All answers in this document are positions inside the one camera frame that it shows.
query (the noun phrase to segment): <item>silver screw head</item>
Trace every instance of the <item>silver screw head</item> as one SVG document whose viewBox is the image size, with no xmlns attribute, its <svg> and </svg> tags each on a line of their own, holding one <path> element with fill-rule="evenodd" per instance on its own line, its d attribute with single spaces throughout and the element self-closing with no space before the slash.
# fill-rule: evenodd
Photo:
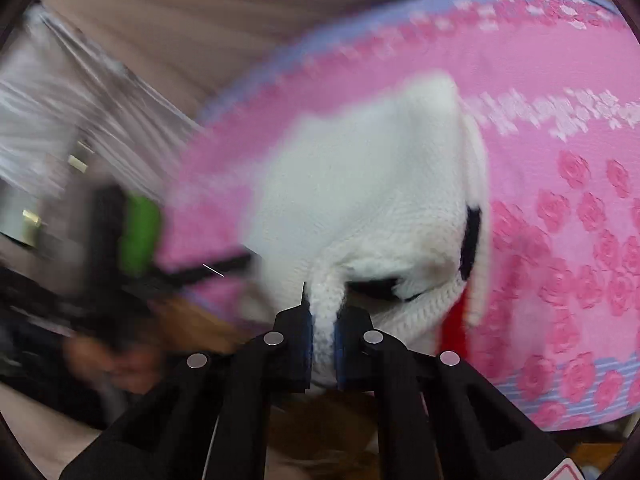
<svg viewBox="0 0 640 480">
<path fill-rule="evenodd" d="M 455 366 L 460 362 L 460 356 L 451 350 L 447 350 L 440 354 L 440 360 L 447 366 Z"/>
<path fill-rule="evenodd" d="M 377 330 L 368 330 L 367 332 L 364 333 L 364 336 L 362 337 L 364 338 L 364 341 L 372 345 L 377 345 L 378 343 L 381 343 L 382 340 L 385 338 L 382 335 L 382 333 L 378 332 Z"/>
<path fill-rule="evenodd" d="M 269 346 L 277 346 L 284 341 L 284 336 L 280 332 L 267 332 L 262 339 Z"/>
<path fill-rule="evenodd" d="M 189 368 L 202 368 L 205 364 L 207 364 L 207 356 L 204 354 L 191 354 L 187 357 Z"/>
</svg>

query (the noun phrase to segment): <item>green object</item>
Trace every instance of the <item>green object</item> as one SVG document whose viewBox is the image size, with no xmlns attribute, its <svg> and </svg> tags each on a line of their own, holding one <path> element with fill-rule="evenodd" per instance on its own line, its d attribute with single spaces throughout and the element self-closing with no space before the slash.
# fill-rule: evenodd
<svg viewBox="0 0 640 480">
<path fill-rule="evenodd" d="M 154 257 L 160 237 L 162 214 L 145 196 L 130 195 L 120 238 L 120 270 L 132 278 L 145 273 Z"/>
</svg>

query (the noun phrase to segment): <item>pink fabric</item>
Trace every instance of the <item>pink fabric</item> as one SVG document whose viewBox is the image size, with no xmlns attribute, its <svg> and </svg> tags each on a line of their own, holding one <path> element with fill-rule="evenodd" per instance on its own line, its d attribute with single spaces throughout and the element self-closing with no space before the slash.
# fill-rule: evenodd
<svg viewBox="0 0 640 480">
<path fill-rule="evenodd" d="M 594 384 L 594 362 L 626 362 L 640 341 L 639 52 L 621 18 L 583 0 L 496 0 L 408 14 L 309 57 L 188 149 L 160 262 L 236 247 L 260 162 L 301 113 L 335 112 L 444 69 L 489 153 L 492 296 L 471 361 L 497 384 L 514 377 L 542 427 L 594 422 L 575 418 L 572 403 L 590 392 L 602 412 L 623 384 L 615 370 Z M 231 306 L 237 294 L 216 299 Z M 640 402 L 639 381 L 625 389 L 629 403 Z"/>
</svg>

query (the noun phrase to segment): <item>red fabric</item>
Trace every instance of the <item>red fabric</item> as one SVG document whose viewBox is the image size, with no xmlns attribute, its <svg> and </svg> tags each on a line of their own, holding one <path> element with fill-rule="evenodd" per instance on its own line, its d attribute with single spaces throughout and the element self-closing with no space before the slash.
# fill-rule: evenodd
<svg viewBox="0 0 640 480">
<path fill-rule="evenodd" d="M 466 307 L 466 287 L 462 296 L 453 308 L 446 315 L 442 322 L 442 333 L 440 337 L 440 352 L 452 350 L 463 359 L 467 357 L 466 333 L 465 333 L 465 307 Z"/>
</svg>

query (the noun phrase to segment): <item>white warning label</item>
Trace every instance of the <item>white warning label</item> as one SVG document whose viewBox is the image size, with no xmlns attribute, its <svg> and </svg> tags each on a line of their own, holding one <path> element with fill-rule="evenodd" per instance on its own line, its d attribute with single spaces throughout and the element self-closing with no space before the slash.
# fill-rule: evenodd
<svg viewBox="0 0 640 480">
<path fill-rule="evenodd" d="M 545 480 L 584 480 L 584 476 L 582 476 L 573 460 L 565 458 Z"/>
</svg>

